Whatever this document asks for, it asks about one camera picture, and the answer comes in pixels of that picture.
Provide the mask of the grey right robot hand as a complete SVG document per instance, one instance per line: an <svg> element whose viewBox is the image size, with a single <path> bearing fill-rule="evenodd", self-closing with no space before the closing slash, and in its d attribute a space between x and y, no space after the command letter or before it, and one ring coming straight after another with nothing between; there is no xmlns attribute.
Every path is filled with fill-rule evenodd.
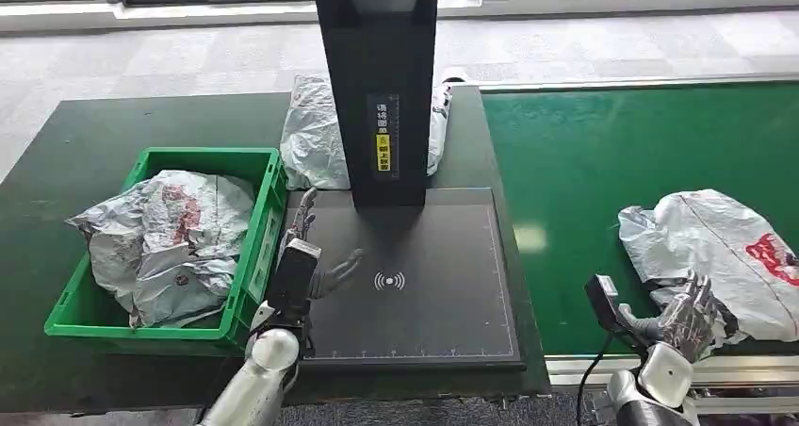
<svg viewBox="0 0 799 426"><path fill-rule="evenodd" d="M629 304L620 303L619 321L646 347L667 344L693 364L713 341L717 308L710 285L707 275L687 270L684 290L676 294L657 317L637 318Z"/></svg>

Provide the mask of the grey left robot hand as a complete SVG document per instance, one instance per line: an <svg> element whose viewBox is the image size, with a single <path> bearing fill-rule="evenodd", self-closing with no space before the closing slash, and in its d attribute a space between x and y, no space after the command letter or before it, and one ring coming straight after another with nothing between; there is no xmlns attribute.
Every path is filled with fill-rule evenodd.
<svg viewBox="0 0 799 426"><path fill-rule="evenodd" d="M294 219L287 226L280 245L279 256L283 255L286 246L294 239L307 240L308 232L316 215L312 212L318 196L316 188L308 189L302 196ZM312 300L322 299L348 281L364 256L364 250L354 249L342 262L330 270L315 270L311 279L308 297Z"/></svg>

